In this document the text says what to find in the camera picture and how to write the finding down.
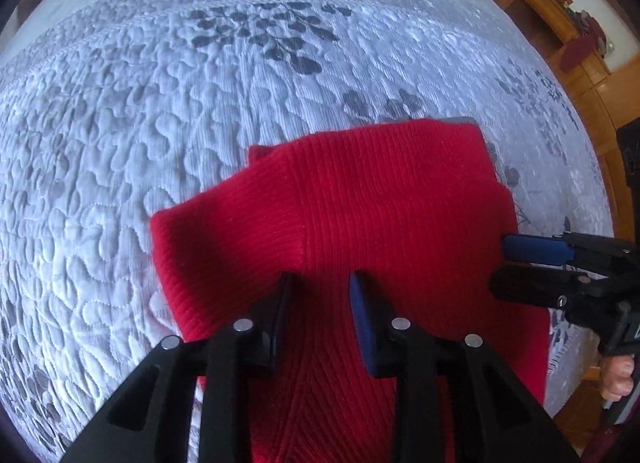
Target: white quilt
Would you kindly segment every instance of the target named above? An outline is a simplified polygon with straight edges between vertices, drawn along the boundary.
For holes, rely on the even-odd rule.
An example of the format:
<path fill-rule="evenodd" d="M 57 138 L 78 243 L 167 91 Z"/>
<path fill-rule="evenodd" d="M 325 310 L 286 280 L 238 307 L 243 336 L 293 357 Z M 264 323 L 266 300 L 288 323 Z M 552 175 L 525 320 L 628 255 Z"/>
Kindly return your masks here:
<path fill-rule="evenodd" d="M 149 216 L 252 144 L 468 117 L 522 232 L 612 232 L 578 115 L 488 0 L 101 0 L 0 68 L 0 111 L 0 399 L 43 461 L 176 331 Z M 552 413 L 586 337 L 554 323 Z"/>

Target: red ribbed fabric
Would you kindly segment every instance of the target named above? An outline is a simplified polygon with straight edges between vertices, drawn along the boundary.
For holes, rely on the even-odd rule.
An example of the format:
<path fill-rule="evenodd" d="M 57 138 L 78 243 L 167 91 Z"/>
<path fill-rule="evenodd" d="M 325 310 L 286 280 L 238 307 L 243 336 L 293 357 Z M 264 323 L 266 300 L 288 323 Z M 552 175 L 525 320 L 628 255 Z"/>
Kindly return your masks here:
<path fill-rule="evenodd" d="M 154 215 L 151 232 L 187 341 L 239 318 L 283 270 L 302 278 L 278 374 L 251 383 L 255 462 L 389 461 L 394 382 L 360 362 L 348 301 L 357 268 L 432 334 L 482 335 L 542 401 L 548 313 L 488 290 L 516 218 L 475 126 L 424 119 L 319 133 L 250 157 Z"/>

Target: folded red garment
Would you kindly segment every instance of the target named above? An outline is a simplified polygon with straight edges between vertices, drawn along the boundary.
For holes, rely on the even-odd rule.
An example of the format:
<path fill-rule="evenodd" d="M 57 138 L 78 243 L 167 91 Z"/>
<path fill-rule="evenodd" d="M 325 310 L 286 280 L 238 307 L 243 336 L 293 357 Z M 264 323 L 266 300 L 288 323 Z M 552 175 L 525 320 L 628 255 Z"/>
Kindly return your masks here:
<path fill-rule="evenodd" d="M 542 401 L 548 313 L 495 300 L 500 237 L 516 231 L 477 127 L 414 120 L 305 136 L 151 220 L 162 289 L 187 341 L 300 274 L 274 379 L 252 380 L 258 463 L 389 461 L 394 382 L 360 361 L 348 275 L 372 273 L 432 334 L 480 334 Z"/>

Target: finger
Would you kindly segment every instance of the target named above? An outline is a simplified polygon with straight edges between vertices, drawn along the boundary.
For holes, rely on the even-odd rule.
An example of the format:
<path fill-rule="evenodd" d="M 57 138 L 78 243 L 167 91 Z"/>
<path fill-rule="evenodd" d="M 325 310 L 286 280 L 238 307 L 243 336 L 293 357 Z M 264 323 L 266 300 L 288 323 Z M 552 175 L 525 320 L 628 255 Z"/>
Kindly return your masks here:
<path fill-rule="evenodd" d="M 614 395 L 613 393 L 609 392 L 607 389 L 600 389 L 600 396 L 602 396 L 604 399 L 608 400 L 608 401 L 620 401 L 620 399 L 622 399 L 622 396 L 620 395 Z"/>
<path fill-rule="evenodd" d="M 634 360 L 629 356 L 612 357 L 607 365 L 607 371 L 628 378 L 634 372 Z"/>
<path fill-rule="evenodd" d="M 634 381 L 630 378 L 617 377 L 609 374 L 602 379 L 602 387 L 613 395 L 626 396 L 634 388 Z"/>

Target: wooden furniture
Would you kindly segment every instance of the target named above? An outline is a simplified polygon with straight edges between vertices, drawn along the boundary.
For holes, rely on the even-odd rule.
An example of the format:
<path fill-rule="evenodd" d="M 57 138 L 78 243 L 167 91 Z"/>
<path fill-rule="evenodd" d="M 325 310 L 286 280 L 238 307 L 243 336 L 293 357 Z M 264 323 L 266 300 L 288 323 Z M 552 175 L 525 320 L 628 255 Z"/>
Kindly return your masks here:
<path fill-rule="evenodd" d="M 631 192 L 626 186 L 616 129 L 640 117 L 640 55 L 611 73 L 597 53 L 570 72 L 560 69 L 565 45 L 580 33 L 556 0 L 494 0 L 552 69 L 593 144 L 607 190 L 616 237 L 634 239 Z"/>

